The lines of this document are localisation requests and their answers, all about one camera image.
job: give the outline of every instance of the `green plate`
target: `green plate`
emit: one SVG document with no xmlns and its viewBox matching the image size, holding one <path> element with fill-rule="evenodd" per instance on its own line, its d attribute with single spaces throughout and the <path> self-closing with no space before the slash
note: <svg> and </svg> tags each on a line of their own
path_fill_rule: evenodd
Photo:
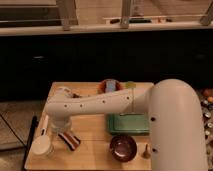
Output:
<svg viewBox="0 0 213 171">
<path fill-rule="evenodd" d="M 107 128 L 110 134 L 147 135 L 149 119 L 145 114 L 107 115 Z"/>
</svg>

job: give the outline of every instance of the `dark background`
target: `dark background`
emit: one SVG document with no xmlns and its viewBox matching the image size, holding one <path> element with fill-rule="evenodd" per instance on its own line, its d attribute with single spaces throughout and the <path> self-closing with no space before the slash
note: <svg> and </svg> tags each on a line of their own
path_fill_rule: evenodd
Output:
<svg viewBox="0 0 213 171">
<path fill-rule="evenodd" d="M 0 100 L 45 99 L 53 81 L 213 87 L 213 30 L 0 37 Z"/>
</svg>

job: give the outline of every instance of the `small bowl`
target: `small bowl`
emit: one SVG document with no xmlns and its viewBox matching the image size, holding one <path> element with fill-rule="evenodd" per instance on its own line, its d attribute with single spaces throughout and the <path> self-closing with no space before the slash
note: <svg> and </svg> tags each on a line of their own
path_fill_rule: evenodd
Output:
<svg viewBox="0 0 213 171">
<path fill-rule="evenodd" d="M 137 145 L 129 135 L 116 135 L 111 140 L 110 151 L 116 160 L 128 162 L 135 157 Z"/>
<path fill-rule="evenodd" d="M 107 84 L 107 81 L 110 81 L 110 80 L 114 80 L 115 81 L 115 83 L 116 83 L 116 85 L 115 85 L 116 86 L 116 91 L 123 89 L 121 83 L 118 80 L 115 80 L 115 79 L 105 79 L 105 80 L 101 81 L 101 83 L 99 84 L 98 94 L 106 93 L 105 92 L 106 84 Z"/>
</svg>

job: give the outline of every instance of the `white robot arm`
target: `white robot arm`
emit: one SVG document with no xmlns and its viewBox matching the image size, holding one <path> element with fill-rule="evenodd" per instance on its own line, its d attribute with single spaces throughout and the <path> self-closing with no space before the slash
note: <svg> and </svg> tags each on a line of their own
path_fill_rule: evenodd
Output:
<svg viewBox="0 0 213 171">
<path fill-rule="evenodd" d="M 70 128 L 71 115 L 147 113 L 150 119 L 153 171 L 207 171 L 202 111 L 194 90 L 180 80 L 164 80 L 144 89 L 125 89 L 84 98 L 72 98 L 58 89 L 45 110 L 52 130 Z"/>
</svg>

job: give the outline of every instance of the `brown bowl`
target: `brown bowl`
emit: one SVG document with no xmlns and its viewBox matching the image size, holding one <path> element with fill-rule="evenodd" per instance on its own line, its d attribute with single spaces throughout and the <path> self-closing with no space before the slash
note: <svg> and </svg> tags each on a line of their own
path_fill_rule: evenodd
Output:
<svg viewBox="0 0 213 171">
<path fill-rule="evenodd" d="M 116 160 L 128 162 L 135 157 L 137 145 L 129 135 L 116 135 L 111 140 L 110 151 Z"/>
</svg>

